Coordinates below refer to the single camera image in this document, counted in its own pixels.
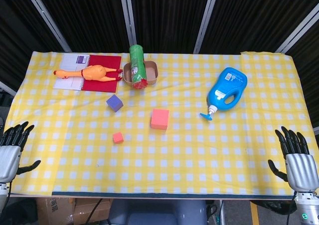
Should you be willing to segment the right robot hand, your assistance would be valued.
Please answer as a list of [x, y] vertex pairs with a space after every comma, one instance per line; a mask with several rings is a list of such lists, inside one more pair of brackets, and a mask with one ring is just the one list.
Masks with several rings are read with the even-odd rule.
[[274, 162], [268, 160], [272, 173], [287, 182], [296, 192], [315, 192], [319, 188], [319, 176], [305, 137], [300, 132], [295, 133], [284, 126], [280, 131], [275, 130], [275, 133], [280, 142], [286, 172], [279, 171]]

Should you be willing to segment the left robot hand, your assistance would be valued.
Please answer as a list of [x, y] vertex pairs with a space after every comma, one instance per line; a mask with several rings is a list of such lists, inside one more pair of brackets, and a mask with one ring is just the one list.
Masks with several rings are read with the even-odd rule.
[[7, 184], [13, 181], [16, 175], [30, 172], [41, 163], [35, 161], [32, 165], [19, 167], [20, 159], [28, 136], [34, 125], [28, 126], [28, 121], [10, 127], [0, 137], [0, 183]]

